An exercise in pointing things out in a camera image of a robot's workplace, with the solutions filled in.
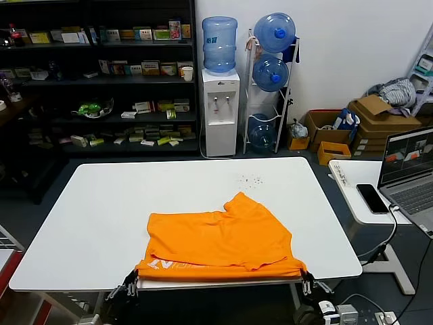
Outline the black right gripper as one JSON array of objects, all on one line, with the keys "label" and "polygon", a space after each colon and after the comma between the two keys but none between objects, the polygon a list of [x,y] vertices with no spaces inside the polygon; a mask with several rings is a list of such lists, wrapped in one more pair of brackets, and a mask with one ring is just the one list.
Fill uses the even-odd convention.
[{"label": "black right gripper", "polygon": [[[318,307],[319,302],[330,300],[330,294],[334,294],[334,290],[331,287],[322,281],[315,280],[314,276],[306,270],[301,269],[300,274],[302,278],[302,292],[307,294],[302,296],[302,302],[305,305]],[[316,287],[320,287],[324,292],[311,293],[311,286],[314,284]]]}]

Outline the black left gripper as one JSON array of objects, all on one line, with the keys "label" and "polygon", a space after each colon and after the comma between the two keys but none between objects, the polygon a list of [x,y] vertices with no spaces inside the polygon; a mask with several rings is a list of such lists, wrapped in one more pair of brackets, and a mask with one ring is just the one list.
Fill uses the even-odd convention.
[{"label": "black left gripper", "polygon": [[128,313],[139,303],[138,270],[134,269],[124,279],[123,286],[114,288],[105,298],[103,311],[105,315],[120,315]]}]

